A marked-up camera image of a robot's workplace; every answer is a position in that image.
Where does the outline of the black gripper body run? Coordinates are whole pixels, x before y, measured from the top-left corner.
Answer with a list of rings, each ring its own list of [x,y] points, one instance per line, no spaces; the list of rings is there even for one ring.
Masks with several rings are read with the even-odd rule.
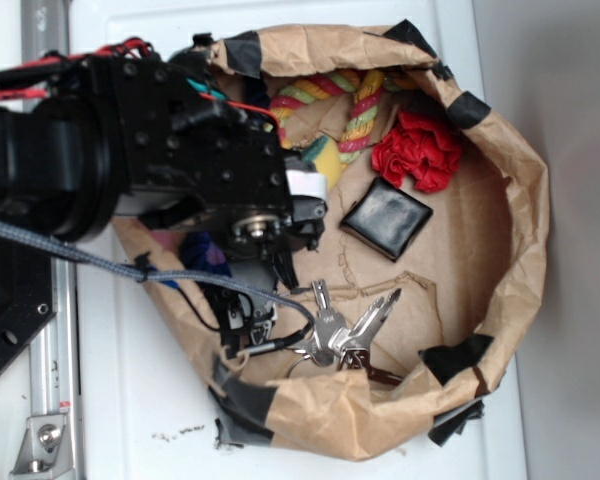
[[[296,288],[292,256],[318,245],[326,177],[281,146],[267,112],[217,91],[204,66],[89,55],[52,81],[49,114],[78,146],[64,236],[95,235],[115,216],[202,232],[229,260],[263,262]]]

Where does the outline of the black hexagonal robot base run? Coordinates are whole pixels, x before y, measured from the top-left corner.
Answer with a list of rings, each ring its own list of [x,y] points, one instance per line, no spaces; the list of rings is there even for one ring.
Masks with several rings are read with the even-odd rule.
[[[55,314],[52,259],[0,239],[0,376]]]

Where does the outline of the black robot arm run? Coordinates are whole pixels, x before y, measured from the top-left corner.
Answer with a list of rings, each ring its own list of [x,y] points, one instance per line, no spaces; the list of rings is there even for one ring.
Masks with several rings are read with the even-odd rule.
[[[77,251],[115,217],[210,235],[230,259],[293,281],[317,247],[325,177],[283,148],[273,116],[228,99],[195,50],[163,60],[139,39],[0,71],[0,238],[139,282],[254,287]]]

